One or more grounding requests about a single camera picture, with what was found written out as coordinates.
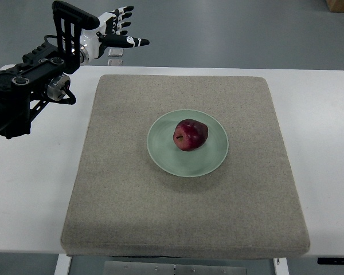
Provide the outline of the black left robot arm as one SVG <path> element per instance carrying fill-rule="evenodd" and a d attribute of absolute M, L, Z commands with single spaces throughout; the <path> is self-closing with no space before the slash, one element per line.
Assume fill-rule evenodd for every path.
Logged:
<path fill-rule="evenodd" d="M 64 1 L 52 4 L 56 45 L 44 42 L 23 56 L 21 64 L 0 70 L 0 135 L 7 139 L 30 133 L 31 122 L 52 101 L 51 81 L 80 67 L 80 36 L 100 21 Z"/>

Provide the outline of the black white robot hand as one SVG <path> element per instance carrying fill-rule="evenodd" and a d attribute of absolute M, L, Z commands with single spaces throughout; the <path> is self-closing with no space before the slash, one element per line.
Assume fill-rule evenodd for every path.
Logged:
<path fill-rule="evenodd" d="M 86 65 L 100 58 L 107 48 L 135 48 L 149 45 L 144 38 L 128 35 L 127 21 L 132 16 L 133 6 L 117 8 L 98 17 L 99 26 L 93 30 L 83 30 L 80 36 L 80 64 Z"/>

